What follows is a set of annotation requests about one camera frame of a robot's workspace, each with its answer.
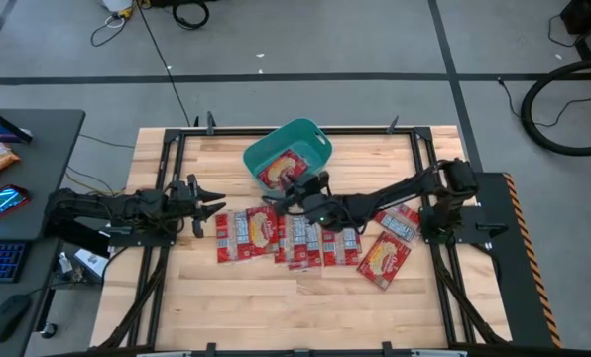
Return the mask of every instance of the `computer mouse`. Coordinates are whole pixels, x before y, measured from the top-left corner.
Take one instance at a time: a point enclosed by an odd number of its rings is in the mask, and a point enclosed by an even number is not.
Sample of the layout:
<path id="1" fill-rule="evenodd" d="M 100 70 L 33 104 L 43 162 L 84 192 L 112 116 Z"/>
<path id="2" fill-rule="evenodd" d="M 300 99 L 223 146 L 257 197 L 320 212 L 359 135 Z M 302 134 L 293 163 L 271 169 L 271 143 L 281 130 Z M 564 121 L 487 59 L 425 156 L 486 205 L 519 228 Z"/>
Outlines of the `computer mouse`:
<path id="1" fill-rule="evenodd" d="M 11 337 L 30 304 L 30 297 L 14 295 L 0 305 L 0 343 Z"/>

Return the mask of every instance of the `teal basket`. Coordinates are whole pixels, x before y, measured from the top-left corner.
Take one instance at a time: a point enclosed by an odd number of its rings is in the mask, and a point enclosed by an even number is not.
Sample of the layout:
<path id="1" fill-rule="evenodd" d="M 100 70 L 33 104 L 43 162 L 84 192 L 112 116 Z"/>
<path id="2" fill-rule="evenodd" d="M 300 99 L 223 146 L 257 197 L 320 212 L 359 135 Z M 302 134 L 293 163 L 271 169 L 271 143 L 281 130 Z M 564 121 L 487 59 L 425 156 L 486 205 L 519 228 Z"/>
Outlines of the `teal basket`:
<path id="1" fill-rule="evenodd" d="M 314 175 L 322 171 L 333 152 L 333 146 L 326 135 L 308 119 L 295 119 L 269 133 L 243 153 L 245 166 L 266 195 L 284 196 L 280 190 L 271 189 L 262 183 L 258 174 L 289 149 L 306 161 L 306 173 Z"/>

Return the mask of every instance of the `concrete floor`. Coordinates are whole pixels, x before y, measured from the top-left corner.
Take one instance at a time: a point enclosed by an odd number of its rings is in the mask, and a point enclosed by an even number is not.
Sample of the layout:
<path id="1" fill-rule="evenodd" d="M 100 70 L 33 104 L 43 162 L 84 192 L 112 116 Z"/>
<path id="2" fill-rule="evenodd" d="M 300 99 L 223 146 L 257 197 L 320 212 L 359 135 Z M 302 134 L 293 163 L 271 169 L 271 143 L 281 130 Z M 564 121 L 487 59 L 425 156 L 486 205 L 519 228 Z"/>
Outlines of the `concrete floor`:
<path id="1" fill-rule="evenodd" d="M 212 17 L 195 32 L 181 30 L 161 9 L 145 13 L 173 75 L 259 70 L 446 74 L 430 12 L 433 1 L 220 0 L 209 3 Z M 83 109 L 82 132 L 117 143 L 133 143 L 140 127 L 184 125 L 169 84 L 139 83 L 138 78 L 130 84 L 78 84 L 97 76 L 166 74 L 138 14 L 115 40 L 93 48 L 90 33 L 108 16 L 97 1 L 14 2 L 0 32 L 2 82 L 74 78 L 70 84 L 0 85 L 0 107 Z M 574 49 L 546 38 L 548 18 L 567 2 L 437 0 L 452 69 L 459 74 L 545 73 L 578 61 Z M 0 13 L 4 8 L 0 0 Z M 571 40 L 560 22 L 553 32 Z M 180 81 L 178 91 L 190 118 L 211 110 L 219 125 L 281 125 L 297 117 L 340 125 L 388 124 L 399 115 L 399 124 L 466 127 L 466 118 L 459 122 L 447 80 L 222 78 Z M 520 106 L 531 83 L 507 85 Z M 562 341 L 568 348 L 591 349 L 591 158 L 561 157 L 534 145 L 510 114 L 496 82 L 464 81 L 460 87 L 473 131 L 473 138 L 465 133 L 468 148 L 475 140 L 486 171 L 515 177 Z M 566 101 L 588 96 L 590 82 L 555 83 L 536 101 L 534 114 L 552 121 Z M 564 143 L 591 144 L 591 103 L 572 106 L 548 135 Z M 119 189 L 131 157 L 130 150 L 81 139 L 70 164 Z M 98 299 L 97 292 L 58 292 L 50 319 L 64 328 L 51 340 L 32 338 L 27 354 L 85 349 Z M 73 311 L 75 318 L 64 311 Z"/>

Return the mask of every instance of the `rgb keyboard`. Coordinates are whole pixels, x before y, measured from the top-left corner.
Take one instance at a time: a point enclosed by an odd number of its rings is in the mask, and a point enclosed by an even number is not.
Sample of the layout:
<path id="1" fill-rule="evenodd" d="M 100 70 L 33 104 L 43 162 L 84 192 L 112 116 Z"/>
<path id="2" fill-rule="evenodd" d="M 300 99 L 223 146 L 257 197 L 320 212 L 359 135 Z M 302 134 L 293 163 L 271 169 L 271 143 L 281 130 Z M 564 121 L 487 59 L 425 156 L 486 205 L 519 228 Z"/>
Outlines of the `rgb keyboard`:
<path id="1" fill-rule="evenodd" d="M 0 241 L 0 283 L 16 283 L 27 248 L 25 242 Z"/>

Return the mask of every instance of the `butcher block tabletop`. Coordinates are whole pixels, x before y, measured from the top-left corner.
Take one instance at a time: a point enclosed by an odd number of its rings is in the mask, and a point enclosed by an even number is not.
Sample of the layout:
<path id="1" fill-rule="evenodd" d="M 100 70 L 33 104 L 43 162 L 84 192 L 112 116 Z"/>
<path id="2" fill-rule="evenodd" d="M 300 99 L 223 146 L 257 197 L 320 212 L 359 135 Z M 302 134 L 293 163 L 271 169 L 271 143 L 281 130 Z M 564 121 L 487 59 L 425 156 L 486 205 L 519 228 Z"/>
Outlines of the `butcher block tabletop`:
<path id="1" fill-rule="evenodd" d="M 140 130 L 128 193 L 154 187 L 165 130 Z M 431 131 L 438 159 L 465 158 L 456 126 L 433 126 Z M 262 192 L 242 160 L 243 151 L 260 138 L 190 137 L 181 178 L 195 174 L 203 189 L 225 193 L 224 210 L 261 205 Z M 334 194 L 370 193 L 415 173 L 407 136 L 330 135 L 329 139 L 333 154 L 326 170 Z M 165 185 L 172 177 L 175 145 Z M 427 153 L 424 147 L 421 150 L 427 166 Z M 418 209 L 420 201 L 410 201 L 408 206 Z M 380 349 L 383 341 L 391 341 L 393 348 L 447 346 L 429 247 L 421 242 L 383 292 L 355 266 L 290 271 L 275 264 L 273 255 L 218 264 L 213 218 L 203 223 L 202 239 L 193 237 L 191 224 L 185 227 L 170 251 L 156 343 L 159 351 L 204 350 L 208 342 L 215 342 L 219 350 Z M 360 259 L 381 232 L 379 224 L 368 225 Z M 491 258 L 467 245 L 458 245 L 457 250 L 470 301 L 509 340 Z M 110 335 L 133 302 L 142 254 L 143 248 L 129 248 L 108 268 L 91 345 Z M 156 262 L 155 254 L 152 268 Z M 451 296 L 450 303 L 462 341 L 459 309 Z M 142 313 L 139 343 L 146 340 L 150 308 L 147 305 Z"/>

